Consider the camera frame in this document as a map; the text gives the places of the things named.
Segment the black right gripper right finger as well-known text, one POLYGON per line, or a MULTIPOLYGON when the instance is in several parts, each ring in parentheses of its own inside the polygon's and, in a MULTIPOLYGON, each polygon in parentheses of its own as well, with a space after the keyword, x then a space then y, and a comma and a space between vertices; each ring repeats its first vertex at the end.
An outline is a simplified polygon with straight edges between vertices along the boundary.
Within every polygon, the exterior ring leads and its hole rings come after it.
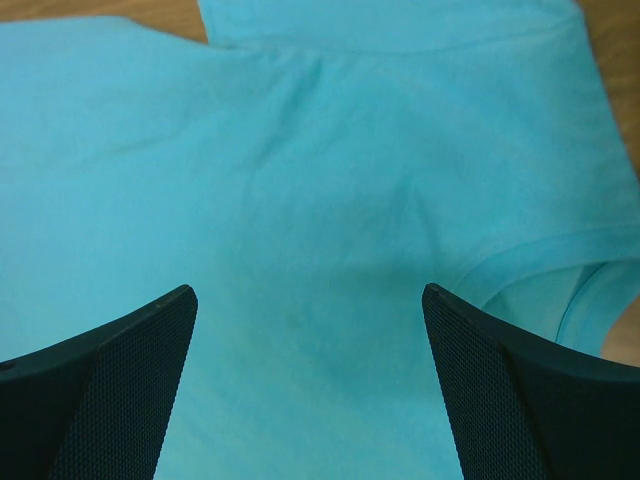
POLYGON ((422 306, 464 478, 638 478, 638 368, 557 345, 435 283, 422 306))

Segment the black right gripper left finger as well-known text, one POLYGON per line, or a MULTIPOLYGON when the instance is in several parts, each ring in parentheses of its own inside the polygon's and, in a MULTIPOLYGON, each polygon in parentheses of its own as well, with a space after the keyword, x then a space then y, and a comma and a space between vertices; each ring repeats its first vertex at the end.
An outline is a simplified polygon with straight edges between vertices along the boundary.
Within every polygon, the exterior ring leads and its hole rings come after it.
POLYGON ((197 309, 194 290, 182 285, 120 319, 2 362, 2 478, 153 478, 197 309))

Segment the bright cyan t-shirt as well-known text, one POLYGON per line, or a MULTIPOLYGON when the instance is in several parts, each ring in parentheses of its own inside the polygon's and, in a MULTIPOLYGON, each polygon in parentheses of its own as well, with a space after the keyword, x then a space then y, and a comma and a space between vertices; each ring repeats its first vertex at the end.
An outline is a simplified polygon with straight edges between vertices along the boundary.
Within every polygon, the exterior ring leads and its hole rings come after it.
POLYGON ((596 355, 639 185, 571 1, 1 27, 1 355, 191 285, 161 479, 457 479, 435 282, 596 355))

